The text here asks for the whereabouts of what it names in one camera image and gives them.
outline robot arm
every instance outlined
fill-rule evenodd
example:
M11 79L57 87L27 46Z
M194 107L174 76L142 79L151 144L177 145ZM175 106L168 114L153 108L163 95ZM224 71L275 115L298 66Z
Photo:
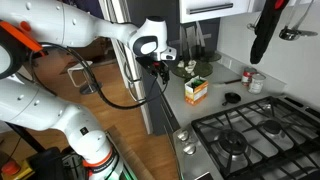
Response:
M176 50L167 46L163 19L148 17L138 29L130 23L118 24L96 18L59 1L0 0L0 19L19 27L27 22L38 42L68 47L85 47L97 37L120 40L136 56L154 53L154 60L175 60Z
M130 23L95 18L59 1L0 0L1 20L20 29L27 23L37 42L84 47L101 36L120 40L136 56L150 55L156 61L176 58L176 50L166 43L166 24L157 17L149 17L138 29ZM39 131L61 130L91 169L90 179L103 179L110 172L119 174L122 161L88 109L53 96L19 75L8 77L17 70L13 68L17 59L21 66L26 55L26 48L12 43L11 35L0 22L0 120Z

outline hanging utensil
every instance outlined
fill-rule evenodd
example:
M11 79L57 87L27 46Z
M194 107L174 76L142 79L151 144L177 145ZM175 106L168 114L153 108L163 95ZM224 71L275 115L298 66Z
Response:
M304 15L299 19L299 21L291 28L289 29L289 24L295 14L296 11L296 7L300 4L301 0L297 0L296 3L294 4L293 9L291 10L289 19L287 24L285 25L284 29L281 30L279 37L281 39L287 40L287 41L294 41L297 40L300 36L305 36L305 37L310 37L310 36L317 36L318 33L317 32L313 32L313 31L304 31L304 30L298 30L299 26L301 25L301 23L304 21L304 19L306 18L314 0L312 0L308 6L308 9L306 10L306 12L304 13Z

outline wall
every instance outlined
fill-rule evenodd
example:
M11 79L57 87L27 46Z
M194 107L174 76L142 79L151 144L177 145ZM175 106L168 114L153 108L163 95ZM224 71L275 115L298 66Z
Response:
M308 5L300 5L289 27L297 22ZM296 41L280 39L280 30L287 22L291 7L280 18L267 52L258 65L252 65L287 84L285 93L320 109L320 35L300 37ZM320 34L320 0L316 0L300 26ZM250 50L255 34L246 28L260 13L221 18L218 50L250 65Z

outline black cable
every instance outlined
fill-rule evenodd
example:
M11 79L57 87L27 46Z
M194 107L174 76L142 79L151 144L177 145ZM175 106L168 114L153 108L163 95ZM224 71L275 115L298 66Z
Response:
M98 81L94 75L94 73L92 72L90 66L88 65L88 63L76 52L74 51L73 49L70 49L70 48L65 48L63 46L60 46L60 45L57 45L57 44L53 44L53 43L48 43L48 42L42 42L40 43L41 45L43 46L52 46L52 47L56 47L60 50L63 50L69 54L71 54L72 56L74 56L78 62L83 66L83 69L88 73L89 77L91 78L91 81L95 84L96 88L97 88L97 92L100 96L100 98L106 103L108 104L109 106L113 107L113 108L117 108L117 109L121 109L121 110L129 110L129 109L134 109L134 108L138 108L142 105L144 105L145 103L147 102L150 102L160 96L163 95L164 91L166 90L166 87L168 85L168 83L166 84L166 87L163 91L160 92L160 95L159 96L156 96L154 98L151 98L149 100L146 100L146 101L143 101L141 103L138 103L138 104L135 104L135 105L132 105L132 106L120 106L120 105L117 105L117 104L114 104L113 102L111 102L105 95L104 93L102 92L101 90L101 87L98 86Z
M19 137L19 140L17 141L16 146L14 147L13 151L11 152L11 154L10 154L10 156L8 157L8 159L7 159L7 161L6 161L6 163L5 163L5 164L7 164L7 163L10 161L10 159L12 158L12 156L13 156L14 152L16 152L17 147L18 147L18 145L19 145L19 143L20 143L20 140L21 140L21 137Z

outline black utensil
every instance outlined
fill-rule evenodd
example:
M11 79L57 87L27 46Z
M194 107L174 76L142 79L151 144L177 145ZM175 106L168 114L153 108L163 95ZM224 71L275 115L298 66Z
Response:
M222 104L222 106L226 106L228 103L236 104L241 101L241 97L237 93L226 93L224 95L226 102Z

